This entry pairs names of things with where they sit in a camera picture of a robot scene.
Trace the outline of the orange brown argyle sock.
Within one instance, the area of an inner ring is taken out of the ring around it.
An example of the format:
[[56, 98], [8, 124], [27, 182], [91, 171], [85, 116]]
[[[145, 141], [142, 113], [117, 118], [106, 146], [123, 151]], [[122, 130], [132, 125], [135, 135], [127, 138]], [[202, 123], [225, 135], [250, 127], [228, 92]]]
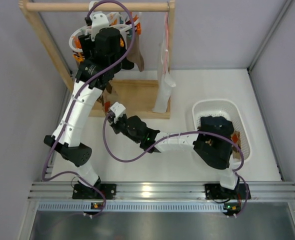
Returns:
[[106, 88], [97, 100], [97, 102], [101, 105], [105, 116], [108, 114], [110, 107], [118, 101], [119, 95], [110, 83], [106, 85]]

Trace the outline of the black sock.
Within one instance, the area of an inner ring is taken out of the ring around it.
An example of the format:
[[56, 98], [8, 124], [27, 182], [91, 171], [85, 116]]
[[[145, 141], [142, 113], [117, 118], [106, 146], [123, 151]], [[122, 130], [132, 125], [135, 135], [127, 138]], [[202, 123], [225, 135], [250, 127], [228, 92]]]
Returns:
[[123, 59], [121, 62], [121, 68], [123, 70], [132, 70], [135, 67], [135, 64], [127, 59]]

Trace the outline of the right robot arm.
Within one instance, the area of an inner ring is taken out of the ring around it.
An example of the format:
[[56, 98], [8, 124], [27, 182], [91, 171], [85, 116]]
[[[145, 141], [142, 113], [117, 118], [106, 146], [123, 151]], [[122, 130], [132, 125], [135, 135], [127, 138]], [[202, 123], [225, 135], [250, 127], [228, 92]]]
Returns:
[[115, 134], [123, 134], [138, 144], [147, 153], [183, 151], [196, 153], [207, 166], [220, 174], [219, 188], [209, 196], [212, 199], [239, 199], [240, 179], [237, 169], [230, 168], [233, 150], [240, 147], [233, 142], [233, 123], [222, 116], [201, 118], [201, 125], [196, 131], [167, 133], [147, 126], [137, 115], [116, 117], [107, 115], [103, 125], [110, 126]]

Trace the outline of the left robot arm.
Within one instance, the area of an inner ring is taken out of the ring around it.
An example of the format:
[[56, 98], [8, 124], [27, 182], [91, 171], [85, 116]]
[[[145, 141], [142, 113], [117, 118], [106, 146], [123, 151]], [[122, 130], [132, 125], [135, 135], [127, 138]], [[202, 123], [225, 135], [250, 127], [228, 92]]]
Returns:
[[82, 34], [78, 39], [84, 60], [78, 66], [73, 92], [63, 117], [43, 142], [50, 147], [51, 153], [60, 154], [76, 167], [79, 197], [95, 198], [101, 179], [89, 162], [92, 149], [81, 143], [81, 135], [95, 102], [122, 69], [126, 47], [120, 31], [114, 27], [102, 28], [95, 37]]

